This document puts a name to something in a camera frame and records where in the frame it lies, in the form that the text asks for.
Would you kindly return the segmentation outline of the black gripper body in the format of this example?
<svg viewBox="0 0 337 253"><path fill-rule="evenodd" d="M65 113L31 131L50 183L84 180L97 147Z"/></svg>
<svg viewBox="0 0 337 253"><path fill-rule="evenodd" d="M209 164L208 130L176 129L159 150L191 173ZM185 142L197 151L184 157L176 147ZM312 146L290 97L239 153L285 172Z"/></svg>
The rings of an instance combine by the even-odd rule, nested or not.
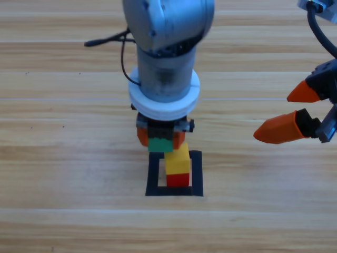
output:
<svg viewBox="0 0 337 253"><path fill-rule="evenodd" d="M193 132L195 128L194 119L188 120L183 117L173 121L159 121L147 117L138 116L137 128L147 128L148 138L172 140L174 132Z"/></svg>
<svg viewBox="0 0 337 253"><path fill-rule="evenodd" d="M333 104L315 131L321 143L330 142L336 133L336 59L317 66L305 80L320 100L328 99Z"/></svg>

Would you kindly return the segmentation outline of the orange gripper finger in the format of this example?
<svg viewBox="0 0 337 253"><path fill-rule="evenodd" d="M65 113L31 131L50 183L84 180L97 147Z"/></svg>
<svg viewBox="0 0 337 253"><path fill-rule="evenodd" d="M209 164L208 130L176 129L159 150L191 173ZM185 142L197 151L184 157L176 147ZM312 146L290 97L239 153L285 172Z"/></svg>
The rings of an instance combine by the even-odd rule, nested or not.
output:
<svg viewBox="0 0 337 253"><path fill-rule="evenodd" d="M173 134L173 148L179 149L185 141L185 132L174 132Z"/></svg>
<svg viewBox="0 0 337 253"><path fill-rule="evenodd" d="M281 144L305 138L317 138L321 126L318 118L312 118L306 109L267 119L253 134L264 143Z"/></svg>
<svg viewBox="0 0 337 253"><path fill-rule="evenodd" d="M293 89L286 99L288 102L313 103L319 101L320 97L309 87L306 80L303 80Z"/></svg>
<svg viewBox="0 0 337 253"><path fill-rule="evenodd" d="M148 146L147 128L137 128L137 137L138 137L141 145L143 145L145 147Z"/></svg>

